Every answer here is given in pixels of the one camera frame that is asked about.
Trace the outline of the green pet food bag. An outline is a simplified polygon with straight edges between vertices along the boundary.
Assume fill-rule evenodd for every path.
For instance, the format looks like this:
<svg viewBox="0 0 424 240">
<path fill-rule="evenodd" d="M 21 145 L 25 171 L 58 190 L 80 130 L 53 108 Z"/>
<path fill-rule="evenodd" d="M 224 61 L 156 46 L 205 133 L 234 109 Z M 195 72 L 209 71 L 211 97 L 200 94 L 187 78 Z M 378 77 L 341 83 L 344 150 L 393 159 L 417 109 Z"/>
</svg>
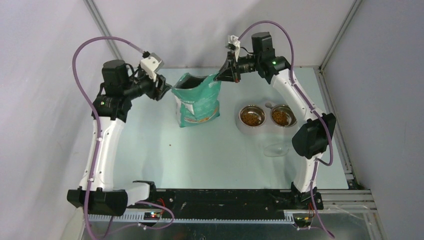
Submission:
<svg viewBox="0 0 424 240">
<path fill-rule="evenodd" d="M 176 117 L 181 128 L 192 127 L 220 116 L 218 96 L 221 82 L 216 74 L 195 76 L 185 73 L 171 88 L 176 102 Z"/>
</svg>

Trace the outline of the clear plastic scoop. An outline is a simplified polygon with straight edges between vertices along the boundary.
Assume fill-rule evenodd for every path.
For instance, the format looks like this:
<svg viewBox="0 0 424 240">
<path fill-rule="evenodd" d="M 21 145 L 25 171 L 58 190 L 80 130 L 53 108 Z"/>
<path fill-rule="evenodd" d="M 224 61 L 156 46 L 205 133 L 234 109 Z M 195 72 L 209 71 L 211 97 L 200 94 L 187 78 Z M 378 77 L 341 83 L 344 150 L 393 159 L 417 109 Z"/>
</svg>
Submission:
<svg viewBox="0 0 424 240">
<path fill-rule="evenodd" d="M 277 142 L 266 146 L 263 154 L 268 158 L 286 156 L 289 153 L 290 145 L 287 142 Z"/>
</svg>

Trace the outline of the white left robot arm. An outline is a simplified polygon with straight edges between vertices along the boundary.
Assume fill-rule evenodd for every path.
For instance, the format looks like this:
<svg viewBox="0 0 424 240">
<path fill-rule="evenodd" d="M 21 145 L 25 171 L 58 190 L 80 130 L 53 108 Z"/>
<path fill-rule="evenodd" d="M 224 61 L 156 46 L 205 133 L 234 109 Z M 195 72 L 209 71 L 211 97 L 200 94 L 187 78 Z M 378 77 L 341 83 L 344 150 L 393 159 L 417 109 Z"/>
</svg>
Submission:
<svg viewBox="0 0 424 240">
<path fill-rule="evenodd" d="M 77 189 L 67 192 L 76 208 L 87 207 L 88 214 L 122 216 L 128 206 L 140 202 L 153 208 L 158 194 L 148 181 L 135 180 L 124 189 L 114 188 L 114 166 L 120 135 L 127 122 L 132 100 L 143 95 L 159 101 L 171 85 L 157 71 L 163 66 L 158 57 L 149 56 L 133 69 L 124 60 L 110 60 L 101 69 L 103 82 L 93 107 L 93 137 L 86 169 Z"/>
</svg>

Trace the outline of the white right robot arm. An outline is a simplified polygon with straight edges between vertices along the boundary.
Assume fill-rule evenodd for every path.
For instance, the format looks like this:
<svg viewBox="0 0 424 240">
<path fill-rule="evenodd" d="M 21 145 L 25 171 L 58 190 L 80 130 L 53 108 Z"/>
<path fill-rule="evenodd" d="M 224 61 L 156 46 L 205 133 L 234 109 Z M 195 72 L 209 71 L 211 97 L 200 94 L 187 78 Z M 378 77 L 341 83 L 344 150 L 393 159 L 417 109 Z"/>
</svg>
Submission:
<svg viewBox="0 0 424 240">
<path fill-rule="evenodd" d="M 290 187 L 289 204 L 295 209 L 319 209 L 317 190 L 319 165 L 331 166 L 334 161 L 332 143 L 336 126 L 333 113 L 325 113 L 307 95 L 294 73 L 294 65 L 283 56 L 276 56 L 269 32 L 251 37 L 252 53 L 240 56 L 241 41 L 235 35 L 228 37 L 226 60 L 214 78 L 215 81 L 238 83 L 241 75 L 257 72 L 282 95 L 297 122 L 301 124 L 291 139 L 295 152 L 302 158 Z"/>
</svg>

